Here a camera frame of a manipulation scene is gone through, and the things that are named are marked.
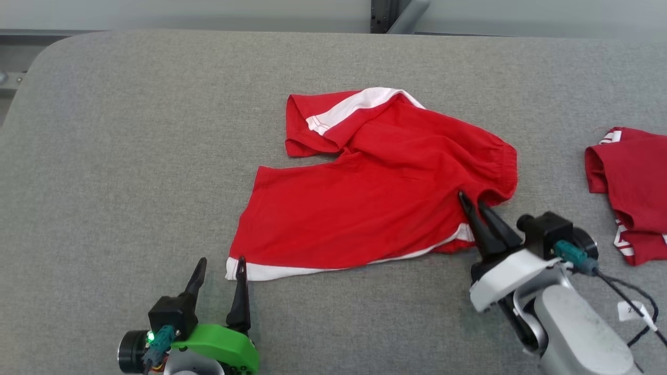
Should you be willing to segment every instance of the red garment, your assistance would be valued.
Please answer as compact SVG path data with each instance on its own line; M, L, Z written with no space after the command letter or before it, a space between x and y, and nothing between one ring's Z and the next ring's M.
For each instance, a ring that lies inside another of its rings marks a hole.
M498 204L517 183L512 146L384 87L291 95L285 148L339 156L259 168L227 279L240 256L250 280L272 280L470 247L458 192Z
M609 194L626 261L667 259L667 136L614 127L585 161L590 192Z

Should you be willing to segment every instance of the gray wall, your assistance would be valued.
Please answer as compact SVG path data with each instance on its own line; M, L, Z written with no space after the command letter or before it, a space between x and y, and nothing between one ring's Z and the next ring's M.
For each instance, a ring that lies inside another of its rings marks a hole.
M0 29L147 27L368 32L370 0L0 0ZM418 31L645 37L666 0L433 0Z

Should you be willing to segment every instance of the folded red clothing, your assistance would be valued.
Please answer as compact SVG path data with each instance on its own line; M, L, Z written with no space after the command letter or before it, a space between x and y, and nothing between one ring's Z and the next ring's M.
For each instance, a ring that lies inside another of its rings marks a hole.
M614 127L585 162L590 192L609 195L626 261L667 259L667 136Z
M498 204L517 184L512 146L398 89L291 95L285 148L339 156L259 168L230 280L241 256L250 280L272 280L470 247L458 192Z

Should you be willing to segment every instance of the gray fabric surface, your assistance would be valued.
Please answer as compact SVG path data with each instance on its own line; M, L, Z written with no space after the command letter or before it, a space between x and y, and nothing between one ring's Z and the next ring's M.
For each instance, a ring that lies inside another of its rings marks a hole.
M0 130L0 362L32 374L116 374L122 335L148 325L209 259L201 322L223 323L225 258L258 165L283 149L291 93L372 86L487 129L519 153L499 212L554 210L589 231L611 275L667 312L667 263L627 266L583 153L616 125L665 133L667 45L400 35L132 31L73 37L34 62ZM534 374L500 311L468 300L474 252L252 284L262 374ZM599 280L574 283L618 323ZM667 330L667 324L659 324ZM652 374L665 349L635 347Z

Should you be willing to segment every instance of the camera lens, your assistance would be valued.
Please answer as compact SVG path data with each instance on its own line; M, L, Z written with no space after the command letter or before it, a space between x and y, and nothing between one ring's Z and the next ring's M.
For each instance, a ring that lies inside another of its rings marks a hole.
M118 366L125 374L143 373L143 354L148 331L129 331L118 345Z

